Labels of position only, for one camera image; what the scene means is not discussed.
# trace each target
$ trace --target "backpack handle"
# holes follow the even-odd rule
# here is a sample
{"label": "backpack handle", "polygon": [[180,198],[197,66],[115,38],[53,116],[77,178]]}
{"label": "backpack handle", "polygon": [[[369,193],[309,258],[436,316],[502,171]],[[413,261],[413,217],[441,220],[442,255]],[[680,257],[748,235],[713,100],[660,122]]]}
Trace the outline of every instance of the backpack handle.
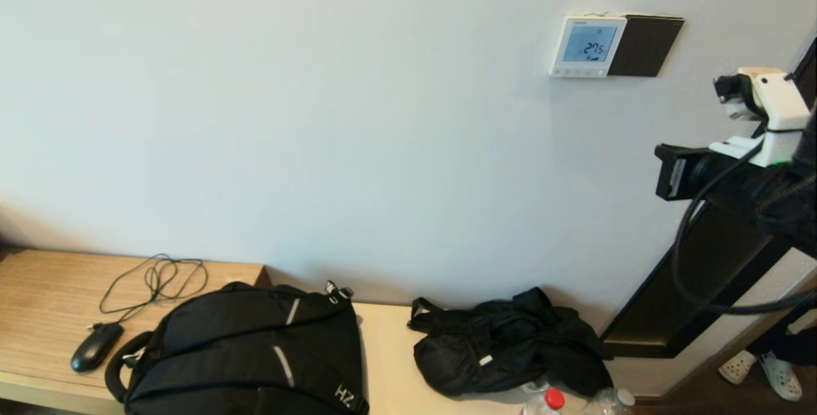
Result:
{"label": "backpack handle", "polygon": [[123,359],[126,355],[135,354],[148,344],[148,341],[153,336],[152,331],[146,331],[133,337],[130,342],[126,343],[119,349],[108,362],[108,367],[105,368],[105,386],[108,386],[108,391],[114,396],[115,400],[120,403],[125,401],[125,385],[122,384],[122,378],[119,373],[122,372],[122,366],[125,365]]}

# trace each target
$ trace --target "sandal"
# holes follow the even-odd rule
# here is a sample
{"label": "sandal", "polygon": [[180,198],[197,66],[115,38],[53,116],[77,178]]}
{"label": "sandal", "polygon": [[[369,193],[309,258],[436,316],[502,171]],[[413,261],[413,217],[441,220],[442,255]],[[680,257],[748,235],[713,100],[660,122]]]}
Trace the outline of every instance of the sandal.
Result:
{"label": "sandal", "polygon": [[724,377],[724,380],[729,381],[733,385],[740,385],[749,374],[749,369],[758,360],[754,354],[748,351],[741,351],[735,357],[726,361],[723,366],[717,369],[717,372]]}
{"label": "sandal", "polygon": [[771,389],[774,389],[774,392],[785,400],[799,401],[803,395],[803,389],[800,387],[797,375],[794,374],[794,370],[791,368],[791,363],[777,359],[772,351],[761,355],[760,361],[763,371],[767,375],[768,383],[771,384]]}

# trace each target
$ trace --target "black bag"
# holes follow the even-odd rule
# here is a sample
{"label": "black bag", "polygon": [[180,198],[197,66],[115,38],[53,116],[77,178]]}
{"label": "black bag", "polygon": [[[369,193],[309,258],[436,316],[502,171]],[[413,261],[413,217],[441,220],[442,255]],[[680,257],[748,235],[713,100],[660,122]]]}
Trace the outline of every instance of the black bag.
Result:
{"label": "black bag", "polygon": [[366,415],[351,290],[327,292],[233,282],[190,299],[123,346],[105,384],[129,415]]}
{"label": "black bag", "polygon": [[[428,312],[418,313],[421,307]],[[587,396],[613,386],[602,362],[612,357],[593,328],[539,289],[473,310],[442,310],[419,298],[408,326],[428,333],[414,360],[443,395],[505,391],[542,376]]]}

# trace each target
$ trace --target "backpack logo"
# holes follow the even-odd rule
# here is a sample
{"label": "backpack logo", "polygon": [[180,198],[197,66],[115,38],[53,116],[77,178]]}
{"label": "backpack logo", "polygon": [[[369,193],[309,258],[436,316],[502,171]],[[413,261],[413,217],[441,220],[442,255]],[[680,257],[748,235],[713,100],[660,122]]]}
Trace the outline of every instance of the backpack logo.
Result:
{"label": "backpack logo", "polygon": [[352,401],[355,400],[355,395],[353,395],[349,389],[344,389],[343,385],[338,386],[338,390],[335,391],[335,395],[341,400],[344,406],[347,406],[348,409],[352,407]]}

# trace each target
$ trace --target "black mouse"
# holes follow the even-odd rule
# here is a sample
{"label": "black mouse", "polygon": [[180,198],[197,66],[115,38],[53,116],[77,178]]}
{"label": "black mouse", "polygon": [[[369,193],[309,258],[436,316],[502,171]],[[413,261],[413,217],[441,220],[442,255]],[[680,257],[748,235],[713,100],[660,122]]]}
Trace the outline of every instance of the black mouse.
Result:
{"label": "black mouse", "polygon": [[79,345],[71,358],[71,368],[76,372],[86,372],[98,368],[110,353],[124,329],[116,322],[93,325],[93,332]]}

